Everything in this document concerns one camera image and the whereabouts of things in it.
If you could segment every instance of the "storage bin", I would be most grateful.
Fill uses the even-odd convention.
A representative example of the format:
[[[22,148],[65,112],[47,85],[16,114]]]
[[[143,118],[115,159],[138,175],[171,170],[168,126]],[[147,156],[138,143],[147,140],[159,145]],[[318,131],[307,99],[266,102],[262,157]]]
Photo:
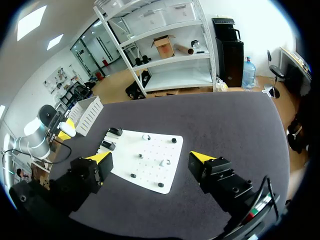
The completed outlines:
[[[82,136],[87,136],[103,108],[98,96],[78,101],[68,116],[74,123],[75,131]]]
[[[197,19],[192,2],[168,6],[165,18],[168,25]]]
[[[163,8],[149,10],[139,16],[137,23],[137,27],[135,27],[135,32],[137,33],[135,34],[145,33],[166,26],[165,10]]]
[[[105,13],[109,16],[112,13],[129,3],[131,0],[97,0],[94,4],[100,8],[102,8]]]

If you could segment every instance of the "metal shelving unit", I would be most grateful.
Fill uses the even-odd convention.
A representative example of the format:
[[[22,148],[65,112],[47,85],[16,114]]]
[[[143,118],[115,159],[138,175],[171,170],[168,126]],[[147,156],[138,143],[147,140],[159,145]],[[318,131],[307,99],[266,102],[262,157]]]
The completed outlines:
[[[118,49],[120,55],[122,56],[124,62],[126,63],[130,73],[132,74],[134,80],[138,84],[141,92],[144,96],[147,95],[147,92],[157,91],[157,90],[167,90],[167,89],[177,89],[177,88],[191,88],[191,87],[213,87],[213,91],[216,91],[216,63],[215,63],[215,55],[213,49],[213,43],[209,31],[209,26],[203,11],[203,8],[199,2],[199,0],[190,0],[193,2],[195,10],[199,19],[197,20],[190,20],[184,22],[178,22],[166,26],[162,26],[138,35],[132,36],[129,40],[119,44],[117,37],[114,35],[114,32],[110,28],[108,21],[112,18],[122,17],[124,21],[125,16],[128,14],[134,13],[135,10],[143,8],[151,4],[154,1],[148,0],[133,0],[124,6],[120,7],[112,14],[108,15],[106,18],[103,16],[103,13],[99,10],[97,6],[94,6],[93,9],[99,19],[101,20],[104,28],[106,29],[107,33],[110,35],[111,40],[115,44],[116,48]],[[201,26],[201,31],[204,36],[205,44],[207,49],[203,49],[204,53],[197,53],[192,55],[185,55],[180,53],[179,51],[175,51],[173,57],[161,59],[160,56],[153,57],[152,61],[147,64],[143,64],[140,66],[132,67],[123,48],[131,44],[136,44],[137,41],[143,41],[147,37],[167,32],[167,31],[174,31],[182,28],[188,28],[190,26]],[[151,71],[152,67],[156,66],[163,66],[163,65],[172,65],[172,63],[179,63],[183,61],[192,61],[192,60],[200,60],[200,59],[208,59],[209,60],[209,69],[207,71],[201,71],[200,69],[190,68],[190,69],[171,69],[165,70],[162,72],[153,72]],[[142,78],[141,78],[141,70],[148,69],[151,79],[149,80],[148,84],[143,87],[142,85]]]

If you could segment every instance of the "black dumbbell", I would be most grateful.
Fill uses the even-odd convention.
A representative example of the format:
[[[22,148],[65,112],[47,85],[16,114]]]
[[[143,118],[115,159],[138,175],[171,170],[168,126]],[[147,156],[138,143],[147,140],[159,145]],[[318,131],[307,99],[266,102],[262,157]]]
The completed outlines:
[[[151,61],[151,58],[147,57],[147,55],[142,56],[142,62],[144,64],[147,64],[149,61]]]
[[[142,65],[141,59],[137,57],[137,58],[135,59],[135,64],[136,64],[137,66]]]

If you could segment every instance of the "cardboard tube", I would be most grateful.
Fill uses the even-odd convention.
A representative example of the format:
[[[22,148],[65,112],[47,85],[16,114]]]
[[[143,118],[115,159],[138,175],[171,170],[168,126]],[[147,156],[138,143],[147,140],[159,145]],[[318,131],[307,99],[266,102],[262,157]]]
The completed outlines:
[[[194,54],[194,50],[192,48],[186,47],[186,46],[182,46],[180,44],[174,44],[173,45],[175,49],[178,49],[179,51],[188,54],[188,55],[192,55]]]

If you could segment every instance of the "computer monitor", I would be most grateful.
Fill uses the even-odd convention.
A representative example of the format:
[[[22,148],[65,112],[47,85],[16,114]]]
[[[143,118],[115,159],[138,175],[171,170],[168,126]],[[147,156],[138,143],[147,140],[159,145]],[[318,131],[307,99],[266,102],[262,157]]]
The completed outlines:
[[[304,60],[304,62],[308,63],[309,55],[306,51],[304,41],[299,37],[295,37],[295,52]]]

